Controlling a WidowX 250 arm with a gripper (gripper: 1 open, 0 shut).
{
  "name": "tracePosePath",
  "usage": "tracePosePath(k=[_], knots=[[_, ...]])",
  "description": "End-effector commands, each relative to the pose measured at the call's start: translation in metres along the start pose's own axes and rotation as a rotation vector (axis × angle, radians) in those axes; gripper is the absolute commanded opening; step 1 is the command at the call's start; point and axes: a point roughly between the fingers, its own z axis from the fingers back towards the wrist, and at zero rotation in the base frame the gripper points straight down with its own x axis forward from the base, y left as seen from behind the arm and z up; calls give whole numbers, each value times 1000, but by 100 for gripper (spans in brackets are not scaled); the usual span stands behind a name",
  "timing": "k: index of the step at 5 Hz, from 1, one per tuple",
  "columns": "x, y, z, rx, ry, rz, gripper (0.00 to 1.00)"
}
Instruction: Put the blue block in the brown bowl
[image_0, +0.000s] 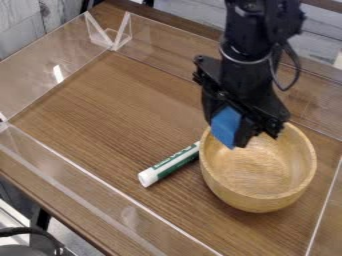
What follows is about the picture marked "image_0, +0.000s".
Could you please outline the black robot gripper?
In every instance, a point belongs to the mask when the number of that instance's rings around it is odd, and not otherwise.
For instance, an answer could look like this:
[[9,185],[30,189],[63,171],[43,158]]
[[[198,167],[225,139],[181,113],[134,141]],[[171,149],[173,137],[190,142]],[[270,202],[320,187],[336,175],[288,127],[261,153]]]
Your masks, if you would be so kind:
[[242,116],[234,137],[237,147],[245,148],[261,133],[277,138],[290,112],[274,91],[269,64],[236,64],[205,55],[194,58],[194,64],[208,123],[225,107],[232,107]]

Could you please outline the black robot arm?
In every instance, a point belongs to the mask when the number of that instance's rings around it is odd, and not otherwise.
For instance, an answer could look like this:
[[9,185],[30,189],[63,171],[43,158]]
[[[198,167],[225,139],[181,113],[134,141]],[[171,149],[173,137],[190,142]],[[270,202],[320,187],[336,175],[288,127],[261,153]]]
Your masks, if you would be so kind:
[[281,57],[301,61],[289,39],[302,30],[300,0],[225,0],[228,16],[220,58],[198,55],[193,79],[202,87],[202,106],[212,133],[234,149],[265,133],[280,136],[290,112],[277,96],[293,85],[278,77]]

